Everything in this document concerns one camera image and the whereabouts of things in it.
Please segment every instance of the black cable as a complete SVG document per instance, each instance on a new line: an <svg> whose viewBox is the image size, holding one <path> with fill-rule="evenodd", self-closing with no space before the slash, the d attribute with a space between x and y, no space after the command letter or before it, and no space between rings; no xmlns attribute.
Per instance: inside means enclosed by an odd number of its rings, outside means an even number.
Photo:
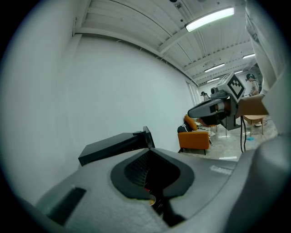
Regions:
<svg viewBox="0 0 291 233"><path fill-rule="evenodd" d="M268 123L270 119L263 121L264 126Z"/></svg>
<svg viewBox="0 0 291 233"><path fill-rule="evenodd" d="M241 116L241 140L242 140L242 116Z"/></svg>
<svg viewBox="0 0 291 233"><path fill-rule="evenodd" d="M245 128L245 142L244 142L244 149L245 149L245 151L246 151L246 124L245 124L245 120L244 120L244 118L243 117L241 117L242 118L242 122L244 123L244 128Z"/></svg>

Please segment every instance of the orange sofa chair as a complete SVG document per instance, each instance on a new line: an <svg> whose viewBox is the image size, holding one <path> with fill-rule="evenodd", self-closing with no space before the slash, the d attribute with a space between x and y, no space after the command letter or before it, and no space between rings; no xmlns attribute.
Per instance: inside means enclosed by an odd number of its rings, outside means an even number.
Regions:
<svg viewBox="0 0 291 233"><path fill-rule="evenodd" d="M206 155L206 149L209 148L208 132L195 132L197 130L197 125L188 115L185 116L185 122L194 131L178 133L180 148L204 150L204 154Z"/></svg>

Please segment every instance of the ceiling beam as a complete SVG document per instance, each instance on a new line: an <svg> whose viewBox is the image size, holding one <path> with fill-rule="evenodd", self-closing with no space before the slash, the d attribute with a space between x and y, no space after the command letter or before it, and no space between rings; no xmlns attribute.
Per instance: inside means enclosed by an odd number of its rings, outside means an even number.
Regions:
<svg viewBox="0 0 291 233"><path fill-rule="evenodd" d="M253 68L255 64L256 64L256 60L255 60L255 59L252 59L252 60L247 64L247 65L250 67L249 70L250 70L251 68Z"/></svg>
<svg viewBox="0 0 291 233"><path fill-rule="evenodd" d="M188 71L190 69L195 68L198 65L201 65L201 64L203 64L205 62L208 62L208 61L216 59L216 58L218 58L220 56L223 56L224 54L232 53L232 52L235 52L235 51L238 51L238 50L250 49L250 48L252 48L250 41L245 42L245 43L241 43L241 44L238 44L238 45L234 45L232 47L220 50L220 51L218 51L216 53L213 53L211 55L203 57L202 59L197 60L197 61L185 66L184 67L184 71L186 72L186 71Z"/></svg>
<svg viewBox="0 0 291 233"><path fill-rule="evenodd" d="M78 11L77 11L77 21L75 28L81 28L85 22L88 9L92 0L82 0L79 1Z"/></svg>
<svg viewBox="0 0 291 233"><path fill-rule="evenodd" d="M124 35L122 33L109 31L107 29L84 28L84 27L76 29L75 33L105 35L105 36L109 36L109 37L114 37L114 38L117 38L117 39L120 39L120 40L123 40L123 41L127 41L129 43L132 43L134 45L137 45L137 46L139 46L141 48L144 48L144 49L156 54L160 58L163 57L163 55L159 51L157 51L156 49L152 48L151 46L149 46L149 45L147 45L147 44L145 44L143 42L140 42L139 40L136 40L136 39L134 39L132 37L126 36L126 35ZM178 63L176 63L173 60L167 60L167 58L163 58L163 60L171 63L173 66L175 66L179 71L181 71L184 75L186 75L188 78L190 78L197 85L196 81L194 79L192 79L192 77L189 74L184 72L183 67L181 67Z"/></svg>
<svg viewBox="0 0 291 233"><path fill-rule="evenodd" d="M188 33L186 28L181 29L176 34L174 34L172 37L167 39L161 46L159 47L158 51L160 53L164 53L167 50L169 50L174 44L176 44L179 40L181 40L184 36L186 36Z"/></svg>
<svg viewBox="0 0 291 233"><path fill-rule="evenodd" d="M245 10L244 5L235 6L235 12ZM170 49L174 44L178 43L179 40L181 40L184 36L189 35L190 33L194 33L196 30L193 30L192 32L188 32L187 29L184 27L180 31L178 31L176 34L174 34L172 37L167 39L163 44L160 45L158 51L160 53L166 52L168 49Z"/></svg>
<svg viewBox="0 0 291 233"><path fill-rule="evenodd" d="M213 71L210 71L210 72L202 72L198 75L195 75L192 77L192 79L194 80L197 80L198 78L201 78L201 77L210 77L210 76L213 76L213 75L216 75L217 73L221 73L221 72L224 72L224 70L226 70L227 68L229 68L230 66L235 66L235 65L245 65L245 64L248 64L250 61L245 61L243 62L244 60L241 58L241 59L238 59L238 60L235 60L235 61L231 61L231 62L228 62L226 63L224 66L220 67L220 68L217 68Z"/></svg>

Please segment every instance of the person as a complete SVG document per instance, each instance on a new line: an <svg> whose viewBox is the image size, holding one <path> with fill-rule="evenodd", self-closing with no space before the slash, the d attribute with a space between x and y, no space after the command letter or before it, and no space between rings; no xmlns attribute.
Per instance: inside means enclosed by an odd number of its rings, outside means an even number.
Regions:
<svg viewBox="0 0 291 233"><path fill-rule="evenodd" d="M253 74L246 75L246 81L251 82L251 96L256 96L260 94L259 84Z"/></svg>
<svg viewBox="0 0 291 233"><path fill-rule="evenodd" d="M209 100L209 96L204 91L201 92L201 96L203 96L203 101Z"/></svg>
<svg viewBox="0 0 291 233"><path fill-rule="evenodd" d="M236 117L270 115L278 133L289 132L290 50L275 23L254 0L246 1L246 30L251 36L263 83L259 95L240 99ZM224 109L229 111L230 101L224 104Z"/></svg>

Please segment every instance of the ceiling light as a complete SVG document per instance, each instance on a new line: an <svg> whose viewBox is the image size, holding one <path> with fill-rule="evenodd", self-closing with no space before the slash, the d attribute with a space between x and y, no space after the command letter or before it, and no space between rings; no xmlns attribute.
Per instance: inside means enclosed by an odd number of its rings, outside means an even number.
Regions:
<svg viewBox="0 0 291 233"><path fill-rule="evenodd" d="M217 12L213 12L211 14L208 14L206 16L203 16L197 20L194 20L193 22L190 22L185 25L188 32L191 32L205 24L209 24L215 20L222 19L227 16L231 16L235 13L234 8L227 8L224 10L220 10Z"/></svg>
<svg viewBox="0 0 291 233"><path fill-rule="evenodd" d="M217 79L220 79L220 78L215 78L215 79L212 79L212 80L207 81L207 82L213 82L213 81L215 81L215 80L217 80Z"/></svg>
<svg viewBox="0 0 291 233"><path fill-rule="evenodd" d="M204 72L209 72L209 71L211 71L211 70L214 70L214 69L216 69L216 68L222 67L222 66L224 66L224 65L225 65L225 63L222 63L222 64L220 64L220 65L218 65L218 66L214 66L214 67L212 67L212 68L210 68L210 69L208 69L208 70L204 70Z"/></svg>
<svg viewBox="0 0 291 233"><path fill-rule="evenodd" d="M255 56L255 54L250 54L250 55L246 55L246 56L243 56L243 58L248 58L248 57L251 57L251 56Z"/></svg>

